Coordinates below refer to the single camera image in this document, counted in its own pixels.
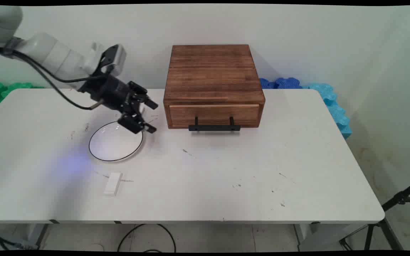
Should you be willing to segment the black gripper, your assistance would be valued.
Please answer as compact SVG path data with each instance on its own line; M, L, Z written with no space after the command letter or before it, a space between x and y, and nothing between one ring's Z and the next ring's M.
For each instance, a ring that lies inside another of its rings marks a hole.
M157 128L144 120L142 112L145 106L157 109L158 104L148 96L147 89L133 81L124 83L112 75L99 75L86 80L78 92L88 93L92 100L101 101L107 108L121 112L118 124L134 134L157 131ZM128 94L130 103L126 104Z

